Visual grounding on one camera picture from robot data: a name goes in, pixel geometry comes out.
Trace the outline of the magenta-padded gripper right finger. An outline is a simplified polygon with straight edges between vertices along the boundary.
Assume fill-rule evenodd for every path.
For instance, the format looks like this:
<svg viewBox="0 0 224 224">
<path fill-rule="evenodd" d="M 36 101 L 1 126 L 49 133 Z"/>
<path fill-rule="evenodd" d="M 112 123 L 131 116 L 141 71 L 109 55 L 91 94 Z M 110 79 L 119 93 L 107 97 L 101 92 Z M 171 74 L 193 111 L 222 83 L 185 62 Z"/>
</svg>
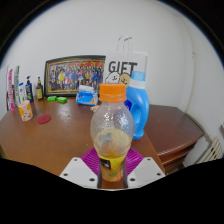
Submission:
<svg viewBox="0 0 224 224">
<path fill-rule="evenodd" d="M 152 157 L 143 157 L 130 149 L 124 160 L 124 187 L 135 189 L 148 185 L 165 176 Z"/>
</svg>

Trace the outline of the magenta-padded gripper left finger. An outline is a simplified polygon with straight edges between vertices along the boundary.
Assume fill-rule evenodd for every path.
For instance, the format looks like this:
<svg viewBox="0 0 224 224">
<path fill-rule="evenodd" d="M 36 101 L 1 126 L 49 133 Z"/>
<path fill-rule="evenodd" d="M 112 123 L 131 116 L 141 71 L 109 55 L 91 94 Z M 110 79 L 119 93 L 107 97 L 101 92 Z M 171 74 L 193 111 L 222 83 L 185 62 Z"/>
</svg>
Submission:
<svg viewBox="0 0 224 224">
<path fill-rule="evenodd" d="M 60 174 L 60 177 L 84 188 L 99 189 L 100 160 L 94 148 L 90 149 L 81 158 L 73 157 Z"/>
</svg>

